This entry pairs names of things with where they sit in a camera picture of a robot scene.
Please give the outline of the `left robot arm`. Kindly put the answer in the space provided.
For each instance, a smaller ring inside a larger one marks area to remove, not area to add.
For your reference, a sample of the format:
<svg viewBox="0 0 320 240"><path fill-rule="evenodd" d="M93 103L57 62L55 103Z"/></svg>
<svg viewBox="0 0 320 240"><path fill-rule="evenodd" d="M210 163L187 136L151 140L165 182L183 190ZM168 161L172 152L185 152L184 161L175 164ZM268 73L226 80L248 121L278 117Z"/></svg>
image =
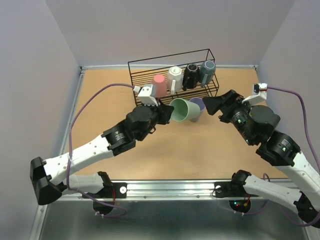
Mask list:
<svg viewBox="0 0 320 240"><path fill-rule="evenodd" d="M174 107L161 103L158 106L139 105L124 120L104 131L90 142L71 153L30 162L30 180L41 206L74 192L91 197L106 198L111 193L112 182L106 172L91 175L76 173L96 162L118 156L143 141L156 130L156 125L170 122Z"/></svg>

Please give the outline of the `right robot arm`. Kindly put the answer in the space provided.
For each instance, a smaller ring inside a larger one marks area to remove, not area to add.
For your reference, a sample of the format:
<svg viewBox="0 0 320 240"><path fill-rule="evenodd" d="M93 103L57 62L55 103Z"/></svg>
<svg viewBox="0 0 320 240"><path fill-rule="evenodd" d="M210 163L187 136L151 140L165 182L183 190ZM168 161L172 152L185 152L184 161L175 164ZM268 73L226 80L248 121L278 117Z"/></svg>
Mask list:
<svg viewBox="0 0 320 240"><path fill-rule="evenodd" d="M320 226L320 174L310 165L300 146L276 129L281 118L265 105L253 105L234 90L216 97L204 97L209 115L221 111L223 123L231 123L249 146L271 166L283 172L296 189L263 180L245 170L238 170L230 181L215 184L212 196L235 198L259 196L296 213L304 226Z"/></svg>

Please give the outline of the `white mug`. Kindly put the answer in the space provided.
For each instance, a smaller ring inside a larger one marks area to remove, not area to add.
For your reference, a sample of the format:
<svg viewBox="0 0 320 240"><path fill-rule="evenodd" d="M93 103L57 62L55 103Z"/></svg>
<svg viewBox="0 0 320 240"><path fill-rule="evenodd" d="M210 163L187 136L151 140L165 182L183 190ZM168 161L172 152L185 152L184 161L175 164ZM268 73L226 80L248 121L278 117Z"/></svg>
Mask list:
<svg viewBox="0 0 320 240"><path fill-rule="evenodd" d="M179 66L172 66L169 68L166 77L166 84L171 95L174 95L182 89L183 71Z"/></svg>

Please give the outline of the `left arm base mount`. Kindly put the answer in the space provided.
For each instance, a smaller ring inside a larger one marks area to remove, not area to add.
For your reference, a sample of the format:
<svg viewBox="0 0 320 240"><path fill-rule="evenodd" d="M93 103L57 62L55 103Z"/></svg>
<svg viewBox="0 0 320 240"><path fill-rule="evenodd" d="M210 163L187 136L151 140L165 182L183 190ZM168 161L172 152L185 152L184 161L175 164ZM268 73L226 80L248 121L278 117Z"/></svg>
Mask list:
<svg viewBox="0 0 320 240"><path fill-rule="evenodd" d="M112 182L104 186L97 193L88 192L87 194L95 199L125 199L127 197L127 183Z"/></svg>

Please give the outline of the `red cup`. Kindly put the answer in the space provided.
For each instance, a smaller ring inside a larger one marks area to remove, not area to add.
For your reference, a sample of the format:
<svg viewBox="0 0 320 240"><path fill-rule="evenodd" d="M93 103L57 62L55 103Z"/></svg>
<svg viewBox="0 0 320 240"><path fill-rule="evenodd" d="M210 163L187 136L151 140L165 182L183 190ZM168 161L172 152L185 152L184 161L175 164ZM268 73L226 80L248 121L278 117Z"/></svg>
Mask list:
<svg viewBox="0 0 320 240"><path fill-rule="evenodd" d="M156 98L162 98L167 94L167 82L164 75L155 75L153 77L152 84L155 86Z"/></svg>

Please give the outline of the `green cup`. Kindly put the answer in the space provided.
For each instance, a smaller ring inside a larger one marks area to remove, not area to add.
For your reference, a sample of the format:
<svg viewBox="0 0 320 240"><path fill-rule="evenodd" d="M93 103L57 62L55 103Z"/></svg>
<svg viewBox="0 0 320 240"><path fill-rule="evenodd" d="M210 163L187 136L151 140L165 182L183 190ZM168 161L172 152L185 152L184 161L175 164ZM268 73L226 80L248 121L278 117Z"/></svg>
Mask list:
<svg viewBox="0 0 320 240"><path fill-rule="evenodd" d="M173 99L169 105L174 107L171 119L175 122L189 121L199 117L201 114L198 104L182 98Z"/></svg>

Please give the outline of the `blue-grey mug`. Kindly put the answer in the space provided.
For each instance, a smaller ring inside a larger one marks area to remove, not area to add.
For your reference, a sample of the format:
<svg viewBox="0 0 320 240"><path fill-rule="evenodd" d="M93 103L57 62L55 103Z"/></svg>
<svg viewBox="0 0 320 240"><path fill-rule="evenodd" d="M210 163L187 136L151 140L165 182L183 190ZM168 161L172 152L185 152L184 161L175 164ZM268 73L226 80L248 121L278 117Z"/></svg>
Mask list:
<svg viewBox="0 0 320 240"><path fill-rule="evenodd" d="M200 66L199 83L202 88L208 84L216 72L216 64L212 60L206 60Z"/></svg>

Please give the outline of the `black mug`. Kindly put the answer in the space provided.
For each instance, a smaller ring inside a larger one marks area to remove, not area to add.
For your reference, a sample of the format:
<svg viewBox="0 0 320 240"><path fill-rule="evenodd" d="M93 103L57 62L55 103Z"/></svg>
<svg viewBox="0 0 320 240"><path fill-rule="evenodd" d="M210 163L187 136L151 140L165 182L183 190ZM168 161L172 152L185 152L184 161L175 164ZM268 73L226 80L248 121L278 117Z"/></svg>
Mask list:
<svg viewBox="0 0 320 240"><path fill-rule="evenodd" d="M188 89L196 88L199 76L200 76L199 67L194 63L188 64L184 70L184 75L182 80L182 89L186 91Z"/></svg>

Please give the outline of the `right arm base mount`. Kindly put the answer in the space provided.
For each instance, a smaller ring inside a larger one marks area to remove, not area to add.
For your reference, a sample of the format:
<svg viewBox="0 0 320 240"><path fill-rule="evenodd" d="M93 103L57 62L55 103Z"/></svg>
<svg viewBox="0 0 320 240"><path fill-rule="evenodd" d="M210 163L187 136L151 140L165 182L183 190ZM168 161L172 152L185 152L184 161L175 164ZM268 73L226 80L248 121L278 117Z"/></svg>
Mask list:
<svg viewBox="0 0 320 240"><path fill-rule="evenodd" d="M217 181L214 183L211 196L214 198L241 198L249 195L258 197L253 193L247 193L244 189L245 184L245 182Z"/></svg>

